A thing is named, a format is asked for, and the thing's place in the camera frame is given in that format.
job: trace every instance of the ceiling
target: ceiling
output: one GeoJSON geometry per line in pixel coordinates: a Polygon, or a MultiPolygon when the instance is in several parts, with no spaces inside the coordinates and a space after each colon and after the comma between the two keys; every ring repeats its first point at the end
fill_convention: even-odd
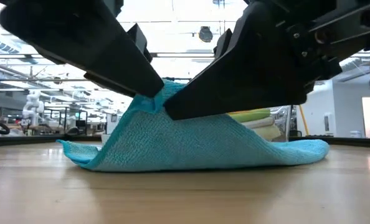
{"type": "MultiPolygon", "coordinates": [[[[135,23],[139,24],[148,39],[150,52],[211,54],[218,37],[228,28],[233,30],[236,20],[242,15],[245,7],[246,3],[243,0],[127,0],[117,19],[126,30],[135,23]],[[195,35],[201,26],[210,27],[214,34],[212,42],[202,42],[195,35]]],[[[14,37],[1,26],[0,41],[10,45],[12,50],[17,50],[17,54],[38,54],[34,48],[14,37]]],[[[370,63],[368,54],[370,52],[363,52],[355,57],[363,58],[366,63],[370,63]]],[[[192,78],[212,61],[212,58],[178,58],[178,56],[179,54],[175,57],[154,58],[152,66],[162,77],[192,78]]],[[[10,69],[10,72],[0,69],[0,72],[2,71],[0,75],[1,77],[6,75],[6,78],[30,77],[38,80],[60,78],[64,80],[83,79],[85,73],[71,65],[54,65],[43,58],[35,60],[0,58],[0,67],[10,69]]],[[[350,74],[345,73],[336,79],[348,75],[350,74]]],[[[348,82],[368,82],[367,77],[358,77],[348,82]]],[[[92,110],[124,111],[131,101],[129,97],[101,89],[92,82],[62,82],[59,84],[43,81],[19,84],[18,82],[0,82],[0,88],[22,88],[21,86],[24,85],[30,85],[32,88],[52,89],[53,91],[43,91],[45,101],[57,104],[71,103],[71,101],[81,102],[83,105],[88,103],[92,110]]]]}

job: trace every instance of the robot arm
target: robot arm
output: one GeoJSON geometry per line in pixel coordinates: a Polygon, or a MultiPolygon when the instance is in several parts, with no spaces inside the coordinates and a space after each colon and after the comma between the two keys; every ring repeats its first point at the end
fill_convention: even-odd
{"type": "MultiPolygon", "coordinates": [[[[339,61],[370,49],[370,0],[247,2],[215,60],[165,102],[172,119],[304,103],[315,81],[342,72],[339,61]]],[[[102,0],[16,0],[0,23],[98,85],[154,97],[164,84],[146,38],[137,25],[125,32],[115,16],[102,0]]]]}

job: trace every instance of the desk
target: desk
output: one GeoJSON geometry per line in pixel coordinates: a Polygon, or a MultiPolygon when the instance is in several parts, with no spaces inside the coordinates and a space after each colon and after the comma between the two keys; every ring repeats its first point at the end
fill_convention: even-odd
{"type": "Polygon", "coordinates": [[[370,149],[332,146],[307,166],[106,174],[60,144],[0,147],[4,223],[370,224],[370,149]]]}

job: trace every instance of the white robot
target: white robot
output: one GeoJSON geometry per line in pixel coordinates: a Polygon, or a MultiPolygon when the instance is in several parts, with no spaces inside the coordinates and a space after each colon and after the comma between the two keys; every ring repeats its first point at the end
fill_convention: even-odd
{"type": "Polygon", "coordinates": [[[38,119],[41,118],[39,116],[39,113],[44,112],[44,102],[39,101],[39,98],[41,96],[41,92],[39,90],[31,90],[28,94],[27,103],[23,107],[23,119],[22,119],[22,126],[37,126],[38,125],[38,119]]]}

